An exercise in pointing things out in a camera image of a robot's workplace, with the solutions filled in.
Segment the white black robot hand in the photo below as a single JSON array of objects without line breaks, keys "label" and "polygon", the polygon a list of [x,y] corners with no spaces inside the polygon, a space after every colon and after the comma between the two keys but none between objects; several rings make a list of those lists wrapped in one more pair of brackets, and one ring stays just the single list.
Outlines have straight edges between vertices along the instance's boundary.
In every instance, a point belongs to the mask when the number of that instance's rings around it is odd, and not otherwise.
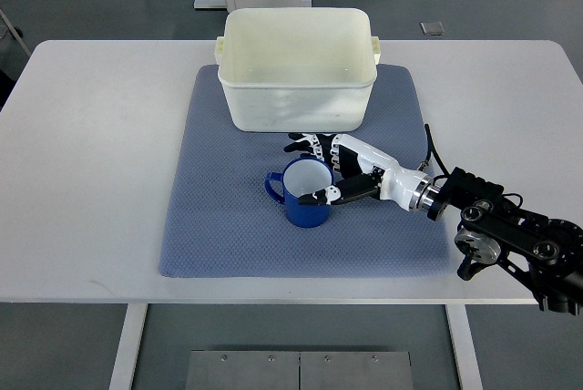
[{"label": "white black robot hand", "polygon": [[315,193],[313,200],[340,205],[365,197],[391,200],[407,211],[420,210],[434,180],[419,169],[348,134],[292,132],[286,152],[298,151],[326,163],[341,179]]}]

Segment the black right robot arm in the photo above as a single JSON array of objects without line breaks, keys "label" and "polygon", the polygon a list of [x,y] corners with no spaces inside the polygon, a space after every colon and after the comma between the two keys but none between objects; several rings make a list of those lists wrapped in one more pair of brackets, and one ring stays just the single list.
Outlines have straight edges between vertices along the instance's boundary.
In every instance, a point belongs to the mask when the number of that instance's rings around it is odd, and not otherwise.
[{"label": "black right robot arm", "polygon": [[464,255],[457,276],[464,281],[499,266],[526,287],[542,311],[582,312],[582,228],[522,208],[523,198],[460,168],[448,171],[424,126],[428,159],[443,184],[428,185],[419,208],[437,221],[446,208],[459,210],[455,246]]}]

